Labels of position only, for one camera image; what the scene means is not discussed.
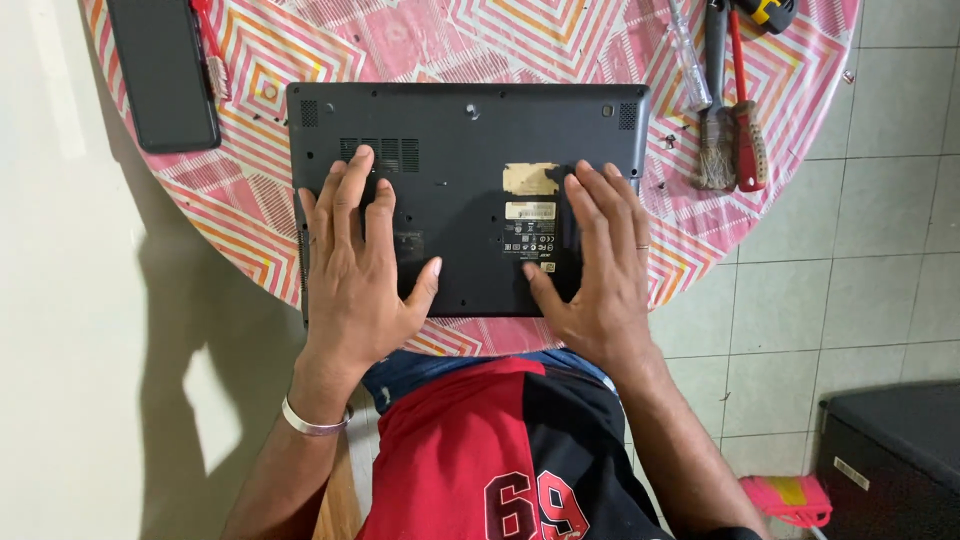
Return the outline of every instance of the pink tablecloth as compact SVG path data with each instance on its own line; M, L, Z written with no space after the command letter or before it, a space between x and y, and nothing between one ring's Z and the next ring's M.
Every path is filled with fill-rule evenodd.
M223 145L144 160L224 257L298 306L287 84L644 82L654 105L640 199L653 222L650 308L659 307L731 251L790 182L840 81L857 9L857 0L803 0L780 36L745 25L749 93L760 104L772 176L759 193L724 194L684 180L697 168L699 135L681 109L665 1L213 0L211 23L231 74L230 99L218 108ZM682 3L702 46L706 0ZM111 95L132 129L105 0L84 6ZM672 149L662 142L668 135L678 139ZM475 356L558 345L537 319L434 319L406 347Z

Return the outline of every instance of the left hand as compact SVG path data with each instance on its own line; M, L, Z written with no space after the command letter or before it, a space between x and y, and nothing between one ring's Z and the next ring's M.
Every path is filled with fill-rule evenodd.
M367 206L366 241L360 232L360 197L372 165L373 149L360 145L349 164L333 163L319 198L298 191L310 232L310 327L296 371L352 383L348 392L423 326L441 268L440 258L430 259L410 297L397 296L396 195L386 179Z

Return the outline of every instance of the peeled sticker residue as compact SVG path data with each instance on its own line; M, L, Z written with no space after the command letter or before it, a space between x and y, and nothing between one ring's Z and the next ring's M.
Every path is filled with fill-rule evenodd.
M560 190L556 181L547 177L557 163L507 163L503 168L503 190L514 195L553 195Z

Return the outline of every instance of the laptop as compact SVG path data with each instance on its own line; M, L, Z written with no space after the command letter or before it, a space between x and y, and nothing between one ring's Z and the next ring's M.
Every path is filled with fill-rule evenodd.
M634 185L643 175L644 85L296 83L286 97L294 188L319 194L333 161L373 148L361 216L390 180L400 298L444 258L431 317L541 316L528 260L569 301L583 261L564 176L578 160L611 162ZM309 237L294 199L306 317Z

